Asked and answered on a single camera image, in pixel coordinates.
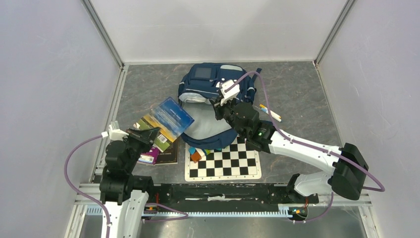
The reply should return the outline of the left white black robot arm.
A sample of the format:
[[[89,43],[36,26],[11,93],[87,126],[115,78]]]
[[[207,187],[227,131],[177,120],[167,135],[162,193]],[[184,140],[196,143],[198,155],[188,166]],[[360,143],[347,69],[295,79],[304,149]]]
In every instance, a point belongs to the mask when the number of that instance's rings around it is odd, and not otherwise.
[[[99,184],[100,204],[104,206],[104,238],[137,238],[147,202],[156,189],[150,176],[135,176],[133,170],[141,154],[149,152],[158,127],[123,131],[108,127],[110,143],[105,149],[105,166]]]

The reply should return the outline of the purple book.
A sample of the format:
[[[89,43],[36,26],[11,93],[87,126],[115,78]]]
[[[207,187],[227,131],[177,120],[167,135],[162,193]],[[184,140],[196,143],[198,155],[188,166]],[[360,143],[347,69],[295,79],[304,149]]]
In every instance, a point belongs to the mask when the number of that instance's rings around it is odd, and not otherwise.
[[[154,166],[156,164],[157,157],[160,154],[160,150],[156,147],[152,147],[149,152],[142,153],[137,160],[139,164],[151,165]]]

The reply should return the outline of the blue landscape cover book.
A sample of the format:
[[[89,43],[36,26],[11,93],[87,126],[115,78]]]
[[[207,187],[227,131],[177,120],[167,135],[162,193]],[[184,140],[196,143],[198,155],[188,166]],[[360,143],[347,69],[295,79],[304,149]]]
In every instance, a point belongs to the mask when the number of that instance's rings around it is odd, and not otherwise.
[[[194,119],[178,102],[168,97],[133,126],[138,130],[159,128],[153,146],[164,152],[193,122]]]

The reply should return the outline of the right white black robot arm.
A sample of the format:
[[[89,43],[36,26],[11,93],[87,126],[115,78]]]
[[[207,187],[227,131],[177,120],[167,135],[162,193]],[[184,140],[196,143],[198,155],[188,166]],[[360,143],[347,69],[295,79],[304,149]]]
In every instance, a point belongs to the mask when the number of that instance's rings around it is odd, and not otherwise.
[[[284,155],[320,169],[313,174],[293,175],[286,188],[292,202],[316,193],[335,192],[339,196],[358,200],[366,180],[368,165],[358,147],[345,143],[343,147],[328,146],[293,137],[274,125],[260,119],[250,103],[222,104],[211,100],[217,120],[225,120],[245,140],[251,150]]]

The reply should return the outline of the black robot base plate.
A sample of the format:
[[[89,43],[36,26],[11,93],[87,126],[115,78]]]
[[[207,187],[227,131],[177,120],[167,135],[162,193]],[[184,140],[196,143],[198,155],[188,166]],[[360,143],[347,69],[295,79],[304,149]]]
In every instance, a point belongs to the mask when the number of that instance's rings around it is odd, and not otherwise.
[[[161,183],[149,186],[147,203],[182,212],[274,212],[278,205],[318,204],[278,183]]]

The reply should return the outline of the navy blue backpack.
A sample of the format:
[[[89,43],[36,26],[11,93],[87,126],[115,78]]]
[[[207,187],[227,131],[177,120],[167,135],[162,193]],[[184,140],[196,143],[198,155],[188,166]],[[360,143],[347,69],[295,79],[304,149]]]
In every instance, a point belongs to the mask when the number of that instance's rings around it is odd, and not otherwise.
[[[229,80],[243,80],[234,102],[253,103],[256,75],[234,64],[205,62],[191,67],[178,87],[178,102],[193,118],[193,123],[181,134],[183,141],[202,150],[222,149],[236,139],[237,132],[224,120],[217,120],[210,100],[219,96],[219,88]]]

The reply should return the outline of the black hardcover book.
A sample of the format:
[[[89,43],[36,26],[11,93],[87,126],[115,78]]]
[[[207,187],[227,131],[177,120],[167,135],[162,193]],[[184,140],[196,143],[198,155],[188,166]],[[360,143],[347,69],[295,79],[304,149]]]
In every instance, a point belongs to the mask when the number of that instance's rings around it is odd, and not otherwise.
[[[178,163],[178,144],[175,140],[164,152],[160,153],[156,159],[155,165],[171,165]]]

